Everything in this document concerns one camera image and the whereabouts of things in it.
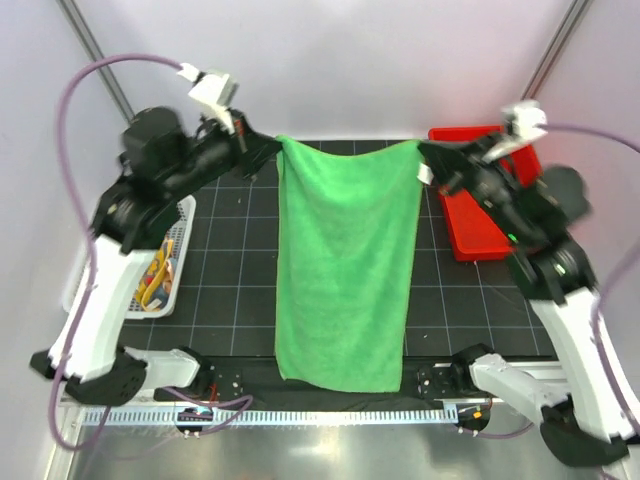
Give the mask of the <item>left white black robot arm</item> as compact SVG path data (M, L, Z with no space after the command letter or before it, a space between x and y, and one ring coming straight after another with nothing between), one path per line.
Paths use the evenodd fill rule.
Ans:
M119 407L145 391L172 388L190 400L208 395L213 366L189 347L149 351L119 341L134 292L184 198L233 171L254 177L282 149L231 112L232 127L202 119L195 136L178 114L154 107L135 115L122 134L122 172L100 197L89 229L85 290L56 342L36 352L31 368L64 382L80 404Z

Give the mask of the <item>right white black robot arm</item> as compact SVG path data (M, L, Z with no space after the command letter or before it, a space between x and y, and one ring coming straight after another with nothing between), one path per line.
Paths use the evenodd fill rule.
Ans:
M463 396L497 396L538 427L554 457L569 467L605 467L629 455L638 417L622 405L628 383L613 359L604 324L593 319L602 296L570 226L590 204L580 174L553 165L528 185L501 164L519 149L492 132L466 143L422 141L418 149L446 196L469 193L509 239L508 270L549 336L568 386L560 389L510 365L484 344L451 358L448 381Z

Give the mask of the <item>green microfiber towel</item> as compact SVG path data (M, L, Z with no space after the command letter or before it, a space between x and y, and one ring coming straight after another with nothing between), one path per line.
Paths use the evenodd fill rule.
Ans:
M356 155L280 142L276 359L403 358L423 192L417 142Z

